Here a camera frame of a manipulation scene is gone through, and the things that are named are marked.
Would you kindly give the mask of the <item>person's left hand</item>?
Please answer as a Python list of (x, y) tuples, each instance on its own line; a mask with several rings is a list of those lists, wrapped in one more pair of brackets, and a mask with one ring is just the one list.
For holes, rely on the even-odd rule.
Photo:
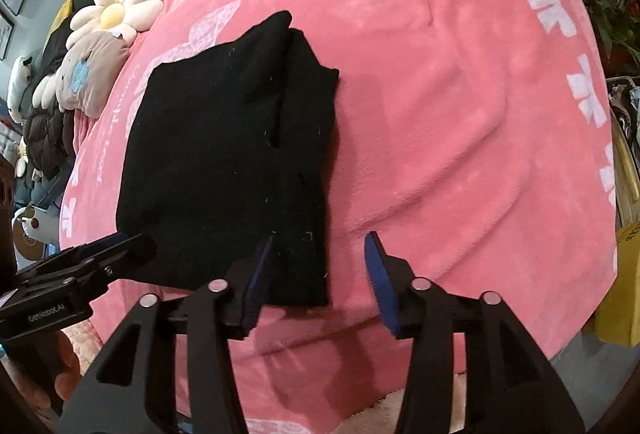
[(37, 333), (6, 348), (3, 367), (29, 406), (62, 414), (79, 383), (80, 363), (62, 331)]

